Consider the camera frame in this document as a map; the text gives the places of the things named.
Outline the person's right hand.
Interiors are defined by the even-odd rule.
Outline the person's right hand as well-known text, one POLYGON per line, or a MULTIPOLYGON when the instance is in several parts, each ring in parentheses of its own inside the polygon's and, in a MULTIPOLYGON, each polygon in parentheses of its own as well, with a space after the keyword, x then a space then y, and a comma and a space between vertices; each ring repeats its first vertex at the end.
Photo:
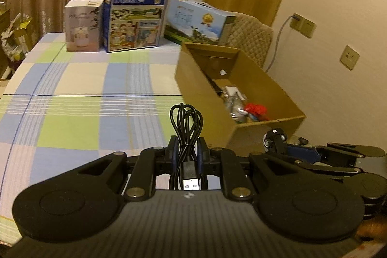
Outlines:
POLYGON ((377 242, 387 242, 387 219, 386 216, 378 216, 363 221, 359 226, 356 235, 360 238, 372 238, 377 242))

